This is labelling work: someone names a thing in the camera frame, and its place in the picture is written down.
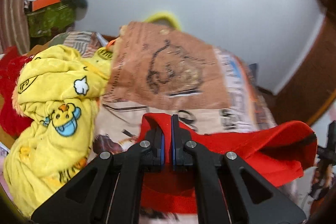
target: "silver bolt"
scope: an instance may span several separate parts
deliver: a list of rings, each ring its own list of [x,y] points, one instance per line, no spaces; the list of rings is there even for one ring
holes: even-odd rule
[[[194,141],[187,141],[185,145],[189,148],[194,148],[197,145],[197,143]]]
[[[111,156],[110,152],[104,151],[100,153],[99,157],[103,160],[107,160]]]
[[[151,143],[149,141],[146,141],[146,140],[140,142],[140,146],[144,147],[144,148],[149,147],[150,145],[151,145]]]
[[[229,160],[235,160],[237,158],[237,154],[234,153],[234,152],[228,152],[226,153],[226,157],[229,159]]]

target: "striped curtain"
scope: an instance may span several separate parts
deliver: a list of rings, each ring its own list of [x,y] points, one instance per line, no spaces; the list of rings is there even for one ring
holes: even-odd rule
[[[21,54],[30,50],[24,0],[0,0],[0,53],[10,46]]]

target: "yellow clothing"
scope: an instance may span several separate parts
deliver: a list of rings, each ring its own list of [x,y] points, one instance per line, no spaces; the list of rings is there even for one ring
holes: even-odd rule
[[[57,45],[22,69],[13,106],[33,122],[6,157],[4,176],[25,216],[86,165],[111,57],[105,48],[81,58],[77,50]]]

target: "yellow handle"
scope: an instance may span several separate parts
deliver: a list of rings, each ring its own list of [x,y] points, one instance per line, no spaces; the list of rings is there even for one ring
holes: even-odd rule
[[[150,17],[148,17],[147,19],[144,20],[144,22],[148,22],[148,23],[152,23],[158,20],[166,20],[169,22],[169,24],[175,28],[176,30],[181,31],[181,26],[178,22],[178,20],[176,19],[176,17],[169,13],[169,12],[158,12],[156,14],[151,15]]]

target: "red fabric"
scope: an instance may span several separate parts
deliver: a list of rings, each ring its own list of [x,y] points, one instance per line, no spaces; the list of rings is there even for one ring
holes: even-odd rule
[[[18,137],[32,123],[29,117],[21,117],[12,107],[12,94],[16,81],[25,63],[32,57],[20,56],[16,46],[9,47],[4,57],[0,60],[0,93],[4,98],[4,105],[0,112],[0,125],[3,130]]]
[[[171,122],[165,113],[148,113],[142,118],[139,142],[149,129],[160,126],[165,135],[165,168],[161,173],[145,173],[141,205],[162,212],[197,213],[193,175],[174,173],[171,162]],[[277,127],[253,133],[217,133],[199,135],[180,122],[180,127],[190,131],[192,140],[205,145],[210,151],[224,154],[234,151],[265,177],[279,187],[298,177],[303,170],[313,166],[317,141],[299,144],[313,134],[303,122],[286,122]]]

